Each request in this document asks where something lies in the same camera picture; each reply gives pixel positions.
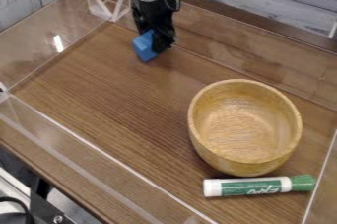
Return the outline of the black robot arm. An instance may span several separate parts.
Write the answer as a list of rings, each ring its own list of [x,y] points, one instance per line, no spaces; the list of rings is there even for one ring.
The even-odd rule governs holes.
[[[161,53],[174,43],[173,14],[179,11],[179,0],[131,0],[133,19],[139,34],[153,31],[153,52]]]

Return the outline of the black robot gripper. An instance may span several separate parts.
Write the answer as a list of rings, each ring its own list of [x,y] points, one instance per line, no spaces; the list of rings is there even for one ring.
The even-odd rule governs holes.
[[[133,19],[138,34],[153,30],[153,51],[162,53],[174,43],[171,15],[175,0],[131,0]]]

